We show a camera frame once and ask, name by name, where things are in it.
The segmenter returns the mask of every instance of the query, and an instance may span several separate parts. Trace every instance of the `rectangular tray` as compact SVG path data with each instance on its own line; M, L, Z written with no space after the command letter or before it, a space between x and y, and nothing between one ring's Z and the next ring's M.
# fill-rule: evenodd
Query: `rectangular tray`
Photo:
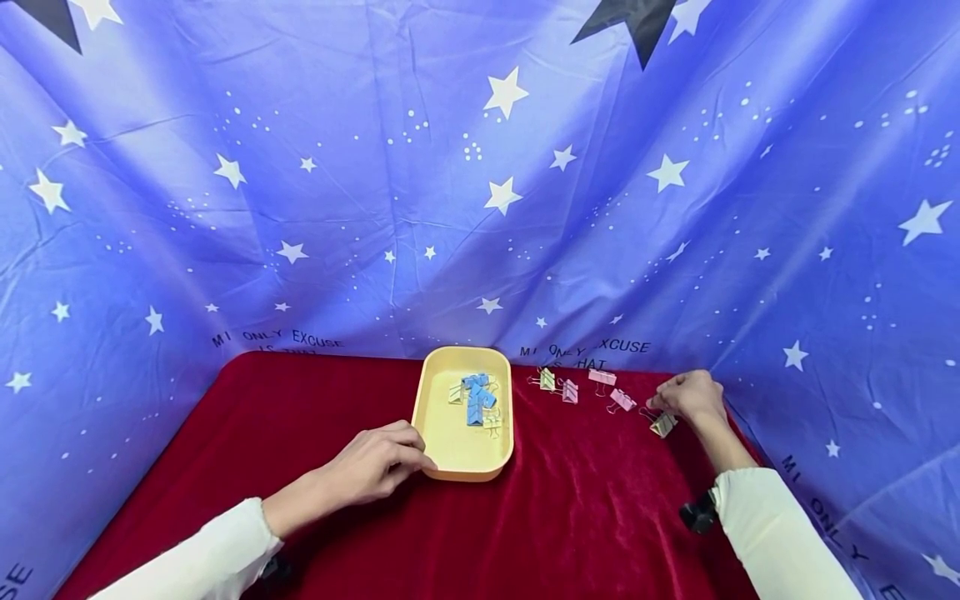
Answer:
M451 404L449 390L463 377L484 372L496 377L499 438L489 429L467 425L467 403ZM496 477L514 453L514 391L507 357L489 348L447 346L423 360L413 426L426 442L438 470L424 473L445 481L482 482Z

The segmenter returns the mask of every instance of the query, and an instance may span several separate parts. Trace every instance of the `blue star backdrop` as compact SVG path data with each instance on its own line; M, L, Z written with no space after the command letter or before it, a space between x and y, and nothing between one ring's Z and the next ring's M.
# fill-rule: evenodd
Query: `blue star backdrop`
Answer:
M867 597L960 591L960 5L33 1L0 2L23 597L237 354L452 344L710 368Z

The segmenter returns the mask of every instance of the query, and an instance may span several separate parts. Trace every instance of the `hand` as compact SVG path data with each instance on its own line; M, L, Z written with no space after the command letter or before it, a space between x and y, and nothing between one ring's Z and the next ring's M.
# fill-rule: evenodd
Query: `hand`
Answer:
M346 506L386 498L415 472L437 468L425 448L405 420L361 431L332 461L264 500L267 524L283 539Z
M660 384L657 394L647 400L647 407L683 417L693 425L703 420L727 424L723 386L703 369L681 373Z

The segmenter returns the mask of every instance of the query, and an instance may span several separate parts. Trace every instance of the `left hand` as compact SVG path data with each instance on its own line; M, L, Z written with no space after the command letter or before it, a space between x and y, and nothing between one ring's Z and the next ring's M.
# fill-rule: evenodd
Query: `left hand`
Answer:
M405 420L361 431L332 461L264 500L267 524L283 539L346 506L386 498L415 472L437 468L425 449Z

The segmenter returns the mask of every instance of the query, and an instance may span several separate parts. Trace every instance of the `finger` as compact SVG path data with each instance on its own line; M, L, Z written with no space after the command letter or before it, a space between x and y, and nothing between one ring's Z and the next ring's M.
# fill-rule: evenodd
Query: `finger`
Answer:
M409 445L394 444L391 449L390 462L392 465L437 469L437 464L434 463L429 456Z
M657 394L647 400L647 408L651 410L663 410L663 398Z
M410 426L410 422L406 419L395 420L389 425L384 425L382 427L377 427L374 431L397 431L398 429L405 429Z
M667 388L673 388L678 385L682 385L686 381L686 378L688 375L690 375L689 372L682 372L679 375L674 375L670 377L663 383L659 384L659 386L657 386L657 393L660 393L663 390L666 390Z
M404 429L384 431L381 435L394 444L409 445L416 448L420 452L423 452L426 449L426 442L423 441L423 437L420 435L420 432L410 425L407 425Z
M387 495L390 495L391 493L394 492L394 490L396 490L396 488L401 483L409 479L410 475L413 475L418 470L419 469L415 467L401 465L395 468L394 470L390 471L389 473L384 475L383 481L381 482L384 492L386 492Z

